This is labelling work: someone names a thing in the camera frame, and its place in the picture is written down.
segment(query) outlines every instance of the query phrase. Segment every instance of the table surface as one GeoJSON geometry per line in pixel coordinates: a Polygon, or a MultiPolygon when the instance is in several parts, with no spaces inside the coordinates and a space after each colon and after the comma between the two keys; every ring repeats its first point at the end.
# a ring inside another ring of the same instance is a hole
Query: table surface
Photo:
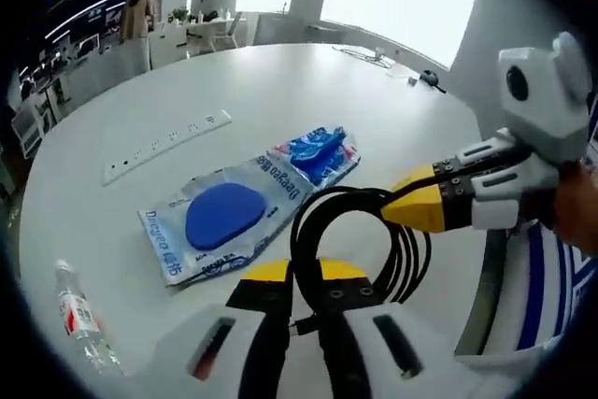
{"type": "MultiPolygon", "coordinates": [[[[21,214],[21,283],[47,337],[58,350],[71,344],[54,293],[59,258],[78,269],[128,373],[142,369],[162,335],[203,306],[227,300],[245,270],[166,289],[136,214],[193,176],[238,164],[318,126],[340,124],[355,134],[363,156],[342,182],[389,189],[414,166],[479,140],[475,116],[459,100],[420,83],[409,87],[405,78],[385,72],[328,45],[246,47],[150,71],[61,121],[39,148],[21,214]],[[102,187],[104,161],[221,108],[231,124],[102,187]]],[[[289,231],[256,263],[290,257],[289,231]]],[[[406,307],[454,348],[476,295],[485,233],[453,231],[433,235],[432,242],[430,269],[406,307]]],[[[356,212],[332,224],[320,255],[353,262],[375,279],[389,245],[382,224],[356,212]]],[[[295,292],[293,316],[307,313],[295,292]]],[[[315,335],[292,339],[279,386],[279,397],[310,393],[332,397],[315,335]]]]}

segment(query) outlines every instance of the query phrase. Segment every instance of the black cable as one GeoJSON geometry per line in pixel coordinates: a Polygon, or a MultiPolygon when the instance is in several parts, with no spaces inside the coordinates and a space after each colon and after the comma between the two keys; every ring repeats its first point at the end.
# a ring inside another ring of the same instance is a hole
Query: black cable
{"type": "MultiPolygon", "coordinates": [[[[347,212],[359,210],[373,215],[389,231],[391,250],[373,283],[378,297],[386,300],[392,296],[392,301],[403,303],[420,285],[430,265],[431,239],[423,233],[425,255],[420,266],[420,249],[413,230],[382,218],[381,209],[394,201],[393,197],[392,192],[381,189],[337,186],[315,193],[300,207],[291,229],[292,266],[299,289],[316,314],[320,310],[318,292],[321,282],[316,262],[318,245],[330,223],[347,212]],[[312,205],[322,198],[323,201],[307,214],[312,205]]],[[[317,327],[314,318],[296,324],[300,335],[317,327]]]]}

